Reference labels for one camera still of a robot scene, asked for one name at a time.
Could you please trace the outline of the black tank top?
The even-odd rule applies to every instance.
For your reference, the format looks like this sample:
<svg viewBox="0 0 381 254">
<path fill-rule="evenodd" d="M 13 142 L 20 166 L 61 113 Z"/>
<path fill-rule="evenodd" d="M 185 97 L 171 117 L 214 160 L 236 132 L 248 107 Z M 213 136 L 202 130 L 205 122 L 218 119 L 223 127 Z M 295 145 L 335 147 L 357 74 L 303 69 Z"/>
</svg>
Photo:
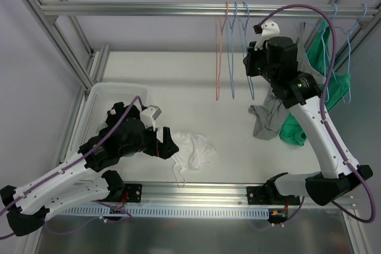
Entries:
<svg viewBox="0 0 381 254">
<path fill-rule="evenodd" d="M 113 107 L 109 111 L 107 111 L 105 127 L 101 129 L 99 133 L 102 135 L 107 134 L 114 127 L 114 125 L 121 118 L 121 116 L 124 114 L 128 107 L 129 105 L 125 105 L 123 102 L 115 103 Z M 124 121 L 126 121 L 129 118 L 140 120 L 140 110 L 137 108 L 137 106 L 132 106 L 131 110 L 125 116 Z"/>
</svg>

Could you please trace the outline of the pink hanger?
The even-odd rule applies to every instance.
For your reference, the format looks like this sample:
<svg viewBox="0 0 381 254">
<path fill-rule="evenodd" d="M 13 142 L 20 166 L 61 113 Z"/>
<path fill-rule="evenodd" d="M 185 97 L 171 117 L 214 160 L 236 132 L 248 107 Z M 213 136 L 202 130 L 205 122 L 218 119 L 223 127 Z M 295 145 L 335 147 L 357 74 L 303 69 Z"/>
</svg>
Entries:
<svg viewBox="0 0 381 254">
<path fill-rule="evenodd" d="M 229 15 L 229 3 L 225 3 L 224 19 L 220 17 L 215 18 L 215 40 L 216 40 L 216 79 L 215 79 L 215 99 L 216 101 L 220 98 L 220 77 L 221 77 L 221 66 L 222 66 L 222 52 L 223 52 L 223 35 L 226 26 L 226 21 Z"/>
</svg>

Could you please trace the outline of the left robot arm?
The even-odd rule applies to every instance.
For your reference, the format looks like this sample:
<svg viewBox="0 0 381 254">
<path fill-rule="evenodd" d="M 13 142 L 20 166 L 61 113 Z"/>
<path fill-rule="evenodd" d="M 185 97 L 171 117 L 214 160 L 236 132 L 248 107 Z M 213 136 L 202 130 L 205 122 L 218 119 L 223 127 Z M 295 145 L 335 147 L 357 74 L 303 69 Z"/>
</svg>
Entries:
<svg viewBox="0 0 381 254">
<path fill-rule="evenodd" d="M 2 213 L 13 235 L 28 235 L 74 206 L 121 200 L 125 184 L 111 167 L 122 157 L 143 152 L 169 159 L 178 151 L 168 127 L 148 127 L 138 118 L 118 121 L 102 129 L 70 159 L 41 178 L 23 187 L 3 187 Z"/>
</svg>

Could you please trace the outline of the white tank top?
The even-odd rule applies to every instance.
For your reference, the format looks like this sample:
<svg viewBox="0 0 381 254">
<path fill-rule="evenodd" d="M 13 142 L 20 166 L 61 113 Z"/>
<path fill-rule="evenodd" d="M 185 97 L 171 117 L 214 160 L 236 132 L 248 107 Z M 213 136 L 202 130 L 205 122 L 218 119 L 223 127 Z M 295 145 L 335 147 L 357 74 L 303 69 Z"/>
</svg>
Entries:
<svg viewBox="0 0 381 254">
<path fill-rule="evenodd" d="M 209 140 L 201 135 L 190 132 L 175 132 L 173 141 L 179 151 L 170 157 L 174 162 L 172 172 L 178 188 L 186 184 L 184 171 L 197 172 L 203 168 L 210 168 L 218 158 L 216 148 Z"/>
</svg>

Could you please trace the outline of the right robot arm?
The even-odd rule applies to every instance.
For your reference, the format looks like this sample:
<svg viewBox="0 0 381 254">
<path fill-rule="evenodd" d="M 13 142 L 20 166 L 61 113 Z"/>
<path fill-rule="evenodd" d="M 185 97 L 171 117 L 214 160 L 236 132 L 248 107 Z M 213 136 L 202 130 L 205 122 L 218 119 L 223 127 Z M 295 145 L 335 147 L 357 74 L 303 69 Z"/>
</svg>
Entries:
<svg viewBox="0 0 381 254">
<path fill-rule="evenodd" d="M 276 36 L 261 49 L 251 42 L 243 59 L 247 75 L 263 77 L 302 127 L 320 167 L 311 174 L 275 175 L 266 181 L 264 190 L 275 205 L 287 196 L 308 196 L 324 206 L 371 178 L 373 171 L 352 156 L 335 126 L 326 127 L 330 117 L 320 105 L 322 92 L 311 74 L 299 71 L 297 52 L 291 38 Z"/>
</svg>

